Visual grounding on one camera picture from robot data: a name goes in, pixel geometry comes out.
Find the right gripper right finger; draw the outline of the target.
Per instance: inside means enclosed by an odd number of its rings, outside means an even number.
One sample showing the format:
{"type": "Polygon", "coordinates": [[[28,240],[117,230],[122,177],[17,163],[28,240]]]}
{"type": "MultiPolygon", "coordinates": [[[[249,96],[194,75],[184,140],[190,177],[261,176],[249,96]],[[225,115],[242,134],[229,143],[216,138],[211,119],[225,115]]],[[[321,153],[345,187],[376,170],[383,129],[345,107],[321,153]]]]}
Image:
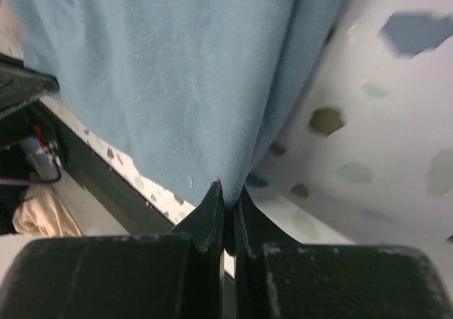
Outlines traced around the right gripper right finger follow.
{"type": "Polygon", "coordinates": [[[296,241],[246,190],[233,209],[239,318],[451,318],[431,260],[396,245],[296,241]]]}

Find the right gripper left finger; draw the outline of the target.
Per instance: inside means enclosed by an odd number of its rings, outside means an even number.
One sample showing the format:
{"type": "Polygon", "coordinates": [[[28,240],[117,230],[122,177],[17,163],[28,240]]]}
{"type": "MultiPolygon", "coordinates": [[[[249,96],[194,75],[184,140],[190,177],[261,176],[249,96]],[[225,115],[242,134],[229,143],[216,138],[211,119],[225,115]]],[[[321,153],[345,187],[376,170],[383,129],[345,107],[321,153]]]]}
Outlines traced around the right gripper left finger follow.
{"type": "Polygon", "coordinates": [[[2,318],[221,318],[224,200],[214,182],[165,234],[29,242],[1,285],[2,318]]]}

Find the blue t shirt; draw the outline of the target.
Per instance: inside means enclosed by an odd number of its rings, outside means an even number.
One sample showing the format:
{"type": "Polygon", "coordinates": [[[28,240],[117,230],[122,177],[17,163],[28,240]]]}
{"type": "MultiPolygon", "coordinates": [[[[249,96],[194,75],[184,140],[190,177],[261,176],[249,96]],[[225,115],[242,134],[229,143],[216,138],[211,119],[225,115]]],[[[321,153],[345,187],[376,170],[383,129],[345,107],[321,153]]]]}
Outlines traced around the blue t shirt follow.
{"type": "Polygon", "coordinates": [[[145,177],[226,203],[282,128],[344,0],[6,0],[24,63],[145,177]]]}

